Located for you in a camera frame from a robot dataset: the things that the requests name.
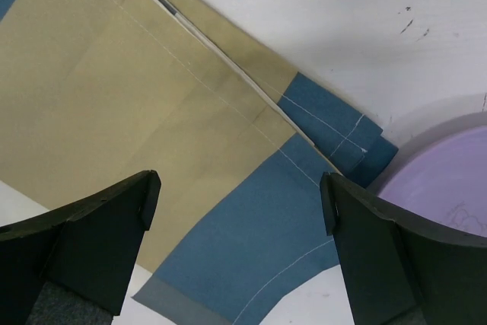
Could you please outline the purple plastic plate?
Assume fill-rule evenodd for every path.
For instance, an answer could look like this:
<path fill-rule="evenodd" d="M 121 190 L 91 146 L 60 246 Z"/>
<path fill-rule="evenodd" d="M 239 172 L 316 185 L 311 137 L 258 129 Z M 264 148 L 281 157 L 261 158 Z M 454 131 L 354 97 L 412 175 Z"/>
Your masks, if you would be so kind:
<path fill-rule="evenodd" d="M 375 183 L 381 199 L 486 235 L 486 114 L 443 122 L 406 143 Z"/>

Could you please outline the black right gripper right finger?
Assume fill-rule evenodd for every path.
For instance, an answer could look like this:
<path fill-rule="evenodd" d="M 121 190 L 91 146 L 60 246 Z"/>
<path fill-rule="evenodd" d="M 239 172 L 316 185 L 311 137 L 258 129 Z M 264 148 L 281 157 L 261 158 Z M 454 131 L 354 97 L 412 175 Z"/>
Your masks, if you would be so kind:
<path fill-rule="evenodd" d="M 320 195 L 356 324 L 484 324 L 486 239 L 376 197 L 336 173 Z"/>

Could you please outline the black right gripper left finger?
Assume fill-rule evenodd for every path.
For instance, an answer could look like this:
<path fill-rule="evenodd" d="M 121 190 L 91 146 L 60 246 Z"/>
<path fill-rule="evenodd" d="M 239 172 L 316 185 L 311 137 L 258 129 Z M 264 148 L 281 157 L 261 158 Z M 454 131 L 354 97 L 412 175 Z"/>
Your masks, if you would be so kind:
<path fill-rule="evenodd" d="M 3 324 L 110 324 L 120 315 L 161 180 L 143 170 L 1 228 Z"/>

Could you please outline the blue and beige placemat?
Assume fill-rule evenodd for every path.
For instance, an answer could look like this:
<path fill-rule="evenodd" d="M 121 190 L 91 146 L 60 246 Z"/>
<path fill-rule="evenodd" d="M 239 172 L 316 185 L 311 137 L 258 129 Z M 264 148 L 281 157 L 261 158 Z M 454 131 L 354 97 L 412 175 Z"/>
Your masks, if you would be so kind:
<path fill-rule="evenodd" d="M 381 133 L 199 0 L 1 0 L 2 220 L 161 179 L 117 324 L 352 323 L 319 182 Z"/>

